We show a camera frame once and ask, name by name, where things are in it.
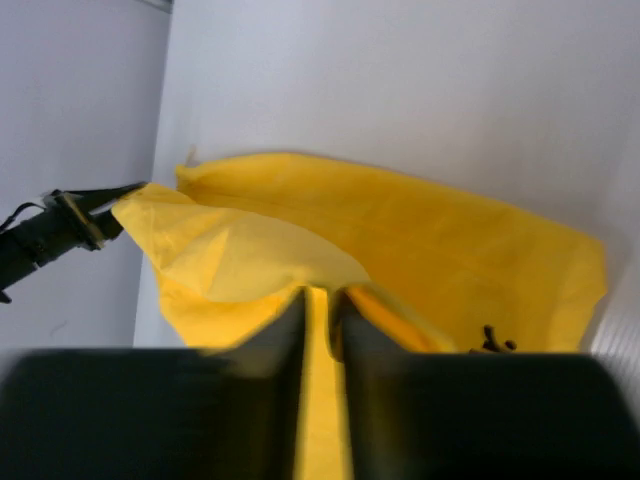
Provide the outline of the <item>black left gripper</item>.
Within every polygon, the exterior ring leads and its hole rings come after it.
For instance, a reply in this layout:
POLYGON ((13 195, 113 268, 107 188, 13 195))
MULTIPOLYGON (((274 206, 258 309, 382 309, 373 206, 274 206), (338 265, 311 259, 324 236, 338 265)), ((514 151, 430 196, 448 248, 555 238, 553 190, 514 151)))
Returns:
POLYGON ((40 212, 19 222, 34 202, 20 205, 1 224, 1 288, 9 288, 74 248, 100 250, 123 231, 110 207, 147 185, 136 182, 94 190, 54 190, 40 212))

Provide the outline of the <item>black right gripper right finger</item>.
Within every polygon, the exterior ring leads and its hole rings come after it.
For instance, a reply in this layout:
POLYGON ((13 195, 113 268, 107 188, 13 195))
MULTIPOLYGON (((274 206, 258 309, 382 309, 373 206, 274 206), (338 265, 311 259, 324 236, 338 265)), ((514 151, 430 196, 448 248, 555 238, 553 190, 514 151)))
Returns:
POLYGON ((333 310, 357 479, 635 479, 639 429, 580 354, 413 353, 347 294, 333 310))

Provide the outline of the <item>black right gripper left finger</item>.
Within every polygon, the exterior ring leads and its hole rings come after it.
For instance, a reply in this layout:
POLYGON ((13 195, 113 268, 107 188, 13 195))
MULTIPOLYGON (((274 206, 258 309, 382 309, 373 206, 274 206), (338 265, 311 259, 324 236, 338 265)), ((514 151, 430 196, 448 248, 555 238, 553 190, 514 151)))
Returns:
POLYGON ((1 355, 5 479, 290 479, 306 299, 238 346, 1 355))

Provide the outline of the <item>yellow shorts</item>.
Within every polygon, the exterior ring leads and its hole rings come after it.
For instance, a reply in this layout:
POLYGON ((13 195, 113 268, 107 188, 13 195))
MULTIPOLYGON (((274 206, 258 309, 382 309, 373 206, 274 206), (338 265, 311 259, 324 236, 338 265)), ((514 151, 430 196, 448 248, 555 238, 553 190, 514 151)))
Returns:
POLYGON ((602 243, 515 206, 389 170, 296 153, 180 165, 113 207, 190 347, 225 349, 295 295, 310 315, 298 479, 347 479, 328 314, 347 289, 420 353, 574 352, 607 291, 602 243))

